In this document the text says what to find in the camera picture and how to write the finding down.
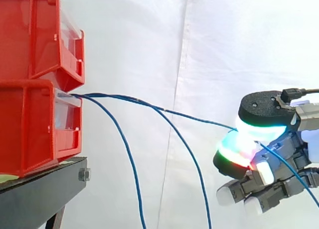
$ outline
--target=white backdrop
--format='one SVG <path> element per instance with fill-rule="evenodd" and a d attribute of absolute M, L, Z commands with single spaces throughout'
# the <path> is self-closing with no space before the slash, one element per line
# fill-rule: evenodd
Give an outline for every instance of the white backdrop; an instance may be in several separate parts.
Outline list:
<path fill-rule="evenodd" d="M 318 0 L 63 0 L 86 33 L 86 84 L 79 93 L 128 94 L 234 125 L 241 98 L 261 90 L 318 88 Z M 149 229 L 206 229 L 196 168 L 151 109 L 102 100 L 130 143 Z M 306 193 L 259 218 L 220 207 L 226 181 L 212 164 L 226 131 L 171 117 L 202 168 L 214 229 L 317 228 Z M 141 228 L 133 173 L 110 119 L 84 104 L 82 155 L 92 180 L 66 208 L 63 229 Z"/>

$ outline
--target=screw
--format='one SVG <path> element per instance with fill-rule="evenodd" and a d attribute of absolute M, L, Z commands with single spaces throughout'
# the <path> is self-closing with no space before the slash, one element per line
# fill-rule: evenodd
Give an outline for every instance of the screw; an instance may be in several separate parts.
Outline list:
<path fill-rule="evenodd" d="M 91 169 L 81 168 L 79 171 L 79 180 L 82 182 L 88 182 L 91 179 Z"/>

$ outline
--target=green light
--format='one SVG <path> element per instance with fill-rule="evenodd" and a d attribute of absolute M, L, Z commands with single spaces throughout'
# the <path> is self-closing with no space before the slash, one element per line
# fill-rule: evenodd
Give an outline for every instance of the green light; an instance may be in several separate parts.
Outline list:
<path fill-rule="evenodd" d="M 248 167 L 257 152 L 256 143 L 236 131 L 229 132 L 217 150 L 223 157 L 242 167 Z"/>
<path fill-rule="evenodd" d="M 238 132 L 246 134 L 254 141 L 271 142 L 279 138 L 286 130 L 286 126 L 256 127 L 243 122 L 239 117 L 236 119 Z"/>

